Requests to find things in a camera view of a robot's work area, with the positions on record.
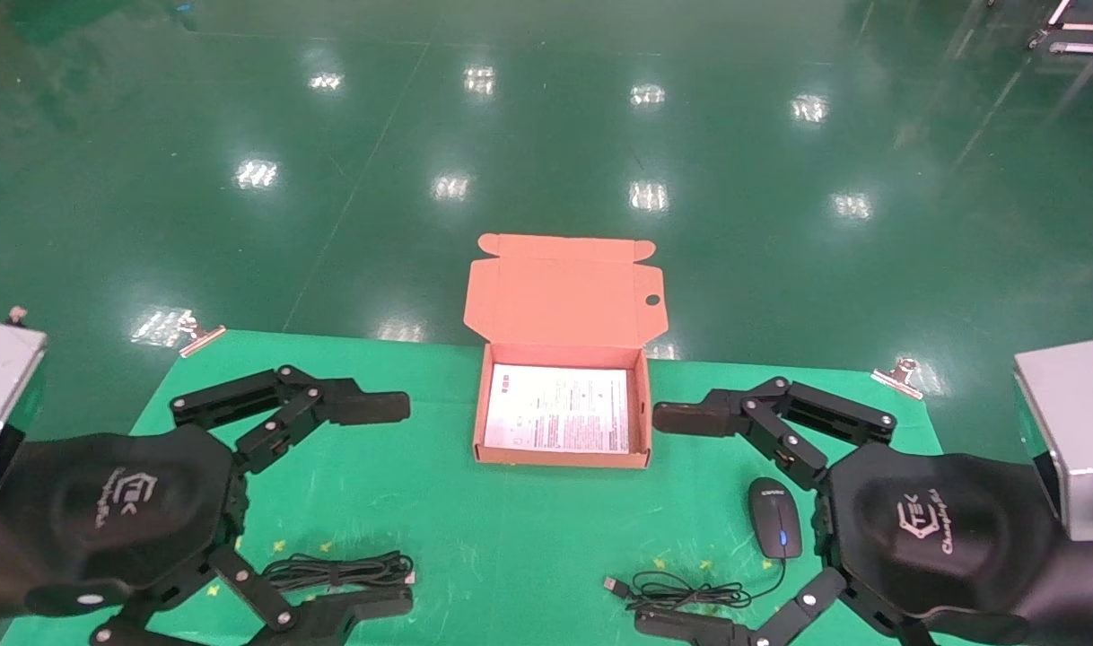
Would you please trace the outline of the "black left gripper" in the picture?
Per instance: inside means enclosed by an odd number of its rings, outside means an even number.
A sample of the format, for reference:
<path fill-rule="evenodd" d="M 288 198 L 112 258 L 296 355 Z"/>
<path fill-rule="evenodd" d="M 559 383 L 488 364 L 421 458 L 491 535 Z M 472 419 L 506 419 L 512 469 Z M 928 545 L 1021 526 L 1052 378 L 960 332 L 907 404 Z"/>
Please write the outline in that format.
<path fill-rule="evenodd" d="M 371 394 L 354 378 L 281 365 L 175 397 L 176 425 L 199 428 L 26 442 L 0 483 L 0 620 L 124 604 L 91 645 L 193 645 L 148 624 L 215 572 L 265 623 L 248 645 L 345 645 L 359 623 L 410 612 L 414 594 L 395 586 L 287 604 L 223 547 L 240 535 L 247 508 L 240 470 L 263 473 L 325 423 L 399 423 L 410 413 L 406 392 Z M 256 415 L 265 420 L 234 456 L 205 432 Z"/>

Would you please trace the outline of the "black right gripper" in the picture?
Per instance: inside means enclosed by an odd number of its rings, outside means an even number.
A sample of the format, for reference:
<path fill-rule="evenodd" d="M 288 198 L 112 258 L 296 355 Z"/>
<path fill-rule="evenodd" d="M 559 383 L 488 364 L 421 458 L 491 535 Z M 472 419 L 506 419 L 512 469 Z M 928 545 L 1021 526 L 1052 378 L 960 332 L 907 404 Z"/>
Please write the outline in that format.
<path fill-rule="evenodd" d="M 871 629 L 1027 637 L 1021 602 L 1063 539 L 1031 467 L 871 444 L 830 467 L 820 493 L 822 560 Z"/>

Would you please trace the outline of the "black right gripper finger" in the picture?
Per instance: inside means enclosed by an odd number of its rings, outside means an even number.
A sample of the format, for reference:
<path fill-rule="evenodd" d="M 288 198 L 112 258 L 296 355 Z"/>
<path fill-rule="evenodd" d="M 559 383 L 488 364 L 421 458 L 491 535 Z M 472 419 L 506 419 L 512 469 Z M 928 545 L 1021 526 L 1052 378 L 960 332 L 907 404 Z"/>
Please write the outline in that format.
<path fill-rule="evenodd" d="M 638 572 L 634 577 L 635 629 L 689 645 L 790 645 L 841 598 L 861 600 L 862 594 L 855 591 L 838 569 L 822 569 L 760 629 L 748 629 L 726 616 L 686 611 L 692 606 L 742 609 L 756 598 L 737 582 L 694 586 L 662 569 Z"/>
<path fill-rule="evenodd" d="M 653 409 L 653 428 L 678 436 L 743 438 L 794 485 L 816 491 L 828 473 L 828 458 L 797 426 L 854 447 L 888 445 L 896 418 L 784 377 L 747 391 L 712 388 L 701 402 L 658 402 Z"/>

